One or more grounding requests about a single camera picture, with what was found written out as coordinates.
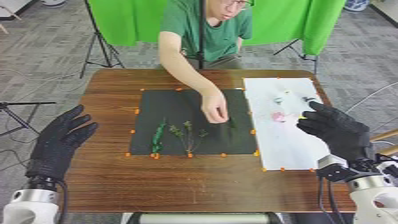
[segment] wooden table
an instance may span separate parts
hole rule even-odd
[[[221,88],[242,88],[244,77],[311,77],[306,71],[219,70],[203,75]],[[264,173],[253,155],[127,156],[141,89],[185,87],[162,70],[100,70],[82,104],[100,123],[77,152],[70,183],[72,212],[319,212],[319,182],[310,171]],[[345,185],[335,187],[342,211],[354,211]]]

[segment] chair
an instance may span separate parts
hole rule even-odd
[[[13,13],[13,11],[9,10],[9,8],[2,4],[0,4],[0,8],[9,12],[11,16],[15,16],[18,20],[22,20],[22,17]],[[2,29],[4,33],[9,34],[9,31],[8,31],[2,23],[0,23],[0,29]]]

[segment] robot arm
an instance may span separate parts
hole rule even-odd
[[[41,132],[25,173],[31,178],[27,188],[15,192],[11,203],[6,205],[4,224],[56,223],[59,211],[57,184],[65,188],[66,195],[65,175],[75,151],[98,128],[97,123],[82,126],[91,120],[89,115],[79,117],[82,112],[84,106],[81,105],[57,117]]]
[[[386,176],[398,178],[398,161],[375,155],[368,126],[336,108],[317,102],[310,107],[315,112],[304,112],[308,119],[297,126],[324,140],[333,154],[319,161],[317,174],[349,185],[358,205],[354,223],[398,224],[398,188]]]
[[[57,199],[59,193],[50,190],[17,191],[4,208],[4,224],[54,224],[59,211]]]
[[[358,212],[354,217],[356,224],[397,224],[398,223],[398,188],[384,175],[384,170],[375,166],[361,165],[359,170],[349,167],[347,160],[329,155],[320,161],[317,174],[333,182],[345,182],[351,189],[351,198],[356,202]]]

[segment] wall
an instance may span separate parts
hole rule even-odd
[[[398,22],[398,0],[386,0],[384,2],[375,2],[374,5],[388,14],[391,19]]]
[[[17,12],[31,1],[33,0],[0,0],[0,5],[4,5],[13,12]],[[0,17],[9,17],[9,12],[4,9],[0,9]]]

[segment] white paper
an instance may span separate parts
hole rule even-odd
[[[319,159],[331,151],[324,141],[297,128],[303,112],[313,111],[304,98],[322,102],[313,81],[308,78],[244,81],[264,167],[267,170],[317,169]],[[274,120],[274,113],[285,113],[285,122]]]

